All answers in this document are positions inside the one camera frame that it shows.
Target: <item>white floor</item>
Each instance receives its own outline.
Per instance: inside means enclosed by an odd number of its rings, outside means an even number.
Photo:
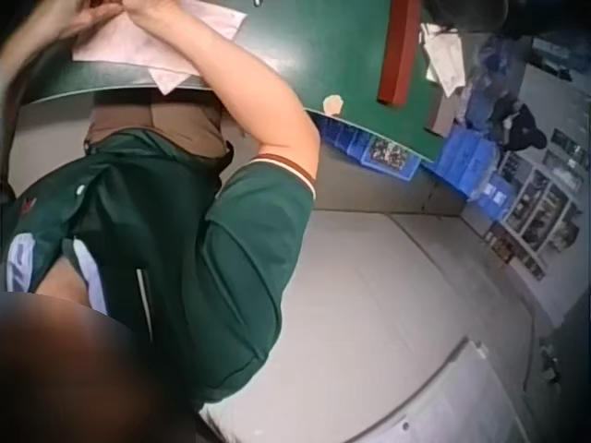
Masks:
[[[439,228],[420,241],[438,259],[447,254],[444,269],[386,216],[314,213],[283,335],[253,382],[212,408],[222,428],[246,442],[344,442],[416,393],[464,337],[484,344],[519,401],[534,319],[520,294],[491,278],[494,257],[471,254],[466,237],[477,237],[455,220],[396,217],[417,236]],[[467,247],[457,255],[462,248],[437,233]]]
[[[588,300],[581,299],[559,329],[554,329],[551,318],[542,304],[530,293],[525,283],[512,267],[505,266],[494,253],[456,218],[396,215],[394,219],[414,239],[446,276],[446,280],[469,299],[496,300],[488,305],[475,303],[487,324],[497,325],[485,330],[489,343],[496,343],[491,353],[506,389],[512,396],[531,441],[571,441],[576,426],[581,423],[589,408],[589,321]],[[525,342],[516,329],[520,322],[516,313],[520,309],[508,309],[515,303],[522,305],[534,320],[531,338],[532,360],[529,373],[522,373],[522,355]],[[546,338],[554,346],[562,374],[561,386],[551,386],[542,376],[539,338]]]

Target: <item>shelf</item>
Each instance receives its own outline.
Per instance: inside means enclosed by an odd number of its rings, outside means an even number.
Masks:
[[[556,220],[556,223],[554,223],[554,226],[552,227],[552,229],[550,230],[550,232],[548,233],[548,235],[546,236],[546,238],[544,239],[544,241],[542,242],[542,244],[537,249],[538,252],[542,252],[542,250],[548,245],[548,243],[550,242],[550,240],[552,239],[552,237],[554,236],[554,234],[559,230],[559,228],[561,227],[562,222],[564,221],[564,217],[566,217],[566,214],[568,213],[568,211],[571,208],[571,205],[572,204],[573,203],[571,201],[569,201],[564,206],[564,209],[562,210],[561,216]]]
[[[503,228],[505,228],[505,231],[507,231],[511,237],[513,237],[513,239],[519,244],[519,246],[521,246],[524,251],[529,254],[529,256],[536,262],[536,264],[542,268],[542,270],[544,272],[548,271],[548,266],[546,265],[546,263],[544,262],[544,260],[542,260],[540,258],[540,256],[537,254],[536,251],[534,251],[534,249],[531,248],[530,245],[528,245],[524,239],[521,237],[520,234],[518,234],[511,226],[509,226],[505,221],[501,222],[501,226]]]
[[[546,167],[545,164],[532,164],[533,168],[540,171],[541,174],[545,175],[546,178],[550,180],[550,182],[555,185],[577,208],[581,208],[581,202],[579,199],[573,194],[573,191],[566,186],[561,179],[559,179],[556,175],[552,173],[550,169]]]
[[[527,220],[525,221],[522,228],[519,230],[519,234],[518,234],[519,236],[522,236],[525,233],[525,231],[527,231],[527,228],[529,228],[529,225],[534,220],[534,218],[537,216],[537,213],[539,211],[539,207],[544,202],[544,198],[548,197],[548,194],[550,193],[551,188],[552,188],[552,182],[550,180],[548,180],[548,182],[546,183],[546,187],[544,188],[544,191],[542,192],[541,197],[537,200],[536,204],[534,205],[531,212],[527,216]]]
[[[564,162],[565,165],[567,165],[569,168],[571,168],[573,170],[573,172],[575,174],[577,174],[579,177],[581,177],[583,180],[585,180],[585,178],[588,176],[589,172],[585,170],[585,168],[583,166],[581,166],[579,163],[576,163],[574,165],[574,167],[572,167],[569,164],[569,160],[571,159],[569,157],[569,155],[564,152],[563,150],[561,150],[560,148],[556,148],[554,149],[553,146],[550,146],[549,151],[554,154],[556,157],[559,158],[559,160],[561,160],[562,162]]]
[[[503,160],[503,164],[501,165],[502,167],[499,168],[499,171],[500,172],[505,167],[505,164],[507,163],[507,160],[509,160],[509,156],[510,155],[511,155],[510,152],[507,152],[507,155],[505,155],[505,159]],[[524,196],[525,190],[527,189],[527,185],[529,185],[529,182],[532,181],[532,177],[533,176],[534,176],[534,168],[532,168],[529,171],[529,175],[527,176],[527,178],[524,181],[524,184],[521,186],[521,189],[517,193],[517,198],[515,199],[515,201],[513,202],[513,204],[511,205],[511,207],[509,208],[509,210],[507,211],[507,215],[505,215],[505,217],[503,218],[504,221],[506,221],[511,216],[511,214],[513,214],[513,211],[515,210],[515,207],[519,204],[519,202],[521,201],[522,197]]]
[[[509,157],[511,157],[511,152],[508,150],[507,152],[505,152],[505,155],[502,157],[501,164],[497,168],[497,170],[499,172],[502,171],[505,168],[505,165],[507,164],[507,161],[509,160]]]

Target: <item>white wall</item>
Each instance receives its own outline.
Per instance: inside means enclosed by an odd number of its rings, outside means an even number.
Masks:
[[[44,175],[84,155],[91,112],[90,94],[20,110],[8,177],[17,195]]]
[[[537,126],[549,140],[558,128],[581,146],[589,146],[588,97],[567,82],[533,66],[525,71],[520,98],[532,111]],[[545,151],[526,150],[523,155],[532,162],[542,163]],[[530,291],[558,327],[564,316],[589,286],[589,179],[578,195],[579,210],[584,213],[581,232],[575,244],[557,256],[542,281],[534,279],[527,269],[514,259],[512,267],[519,273]]]

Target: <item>person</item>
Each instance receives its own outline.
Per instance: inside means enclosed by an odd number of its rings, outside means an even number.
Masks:
[[[528,148],[544,150],[548,145],[546,135],[537,128],[536,118],[527,105],[508,92],[495,103],[489,121],[490,135],[504,152]]]
[[[52,42],[122,13],[189,60],[215,95],[100,98],[87,155],[6,199],[0,291],[55,297],[125,325],[170,363],[198,411],[242,389],[278,339],[320,136],[275,72],[177,0],[42,0],[0,53],[4,189],[28,66]],[[232,160],[223,107],[259,154],[221,189]]]

